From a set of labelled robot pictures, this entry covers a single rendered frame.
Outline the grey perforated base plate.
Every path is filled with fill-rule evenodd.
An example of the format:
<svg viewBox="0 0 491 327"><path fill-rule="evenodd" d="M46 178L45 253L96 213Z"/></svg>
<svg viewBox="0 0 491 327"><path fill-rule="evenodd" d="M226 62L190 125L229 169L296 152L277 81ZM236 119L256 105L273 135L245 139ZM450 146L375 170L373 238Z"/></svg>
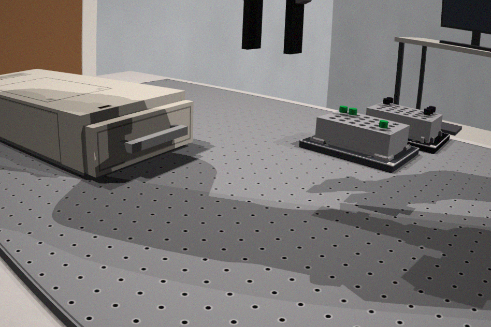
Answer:
<svg viewBox="0 0 491 327"><path fill-rule="evenodd" d="M164 79L193 142L99 177L0 140L0 256L67 327L491 327L491 148L392 173L323 109Z"/></svg>

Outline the grey perforated block with round holes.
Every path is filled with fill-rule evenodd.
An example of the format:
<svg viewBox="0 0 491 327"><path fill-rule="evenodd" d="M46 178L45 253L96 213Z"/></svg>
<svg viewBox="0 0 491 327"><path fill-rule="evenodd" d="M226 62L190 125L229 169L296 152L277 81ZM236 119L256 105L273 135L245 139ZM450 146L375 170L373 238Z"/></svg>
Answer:
<svg viewBox="0 0 491 327"><path fill-rule="evenodd" d="M404 107L392 104L385 107L383 102L367 107L366 115L399 122L410 125L408 139L420 141L425 137L424 142L429 143L431 137L439 135L442 124L442 114L434 113L429 117L424 117L423 110Z"/></svg>
<svg viewBox="0 0 491 327"><path fill-rule="evenodd" d="M316 118L315 138L370 156L395 156L407 146L410 125L386 120L388 128L380 131L380 120L385 119L359 113L351 118L349 112L344 116L339 111L325 114Z"/></svg>

